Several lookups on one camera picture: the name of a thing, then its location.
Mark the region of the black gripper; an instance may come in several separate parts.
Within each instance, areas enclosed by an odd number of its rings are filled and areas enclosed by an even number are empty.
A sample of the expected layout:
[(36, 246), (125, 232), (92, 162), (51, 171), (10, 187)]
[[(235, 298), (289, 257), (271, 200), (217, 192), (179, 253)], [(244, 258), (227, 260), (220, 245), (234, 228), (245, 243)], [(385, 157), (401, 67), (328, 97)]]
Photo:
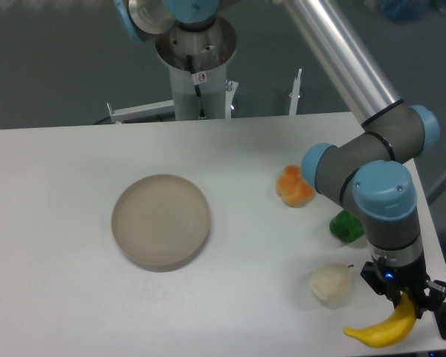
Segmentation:
[(446, 282), (429, 280), (422, 248), (371, 248), (370, 253), (372, 261), (364, 263), (360, 276), (377, 295), (393, 300), (395, 290), (408, 291), (417, 319), (426, 311), (434, 312), (445, 301)]

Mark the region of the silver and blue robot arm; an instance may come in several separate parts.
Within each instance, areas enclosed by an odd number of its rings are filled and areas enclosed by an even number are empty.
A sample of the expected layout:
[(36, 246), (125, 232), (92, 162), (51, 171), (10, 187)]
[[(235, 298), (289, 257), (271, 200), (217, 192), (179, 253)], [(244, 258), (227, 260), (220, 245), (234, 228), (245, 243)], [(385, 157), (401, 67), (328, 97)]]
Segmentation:
[[(219, 15), (223, 1), (116, 1), (114, 6), (132, 39), (155, 39), (158, 56), (171, 71), (177, 120), (230, 113), (224, 67), (237, 41)], [(361, 221), (372, 256), (362, 278), (395, 305), (408, 296), (420, 318), (442, 305), (446, 282), (431, 280), (426, 272), (417, 193), (404, 165), (437, 142), (436, 116), (404, 103), (333, 1), (285, 1), (284, 7), (363, 128), (341, 147), (313, 146), (301, 163), (303, 178)]]

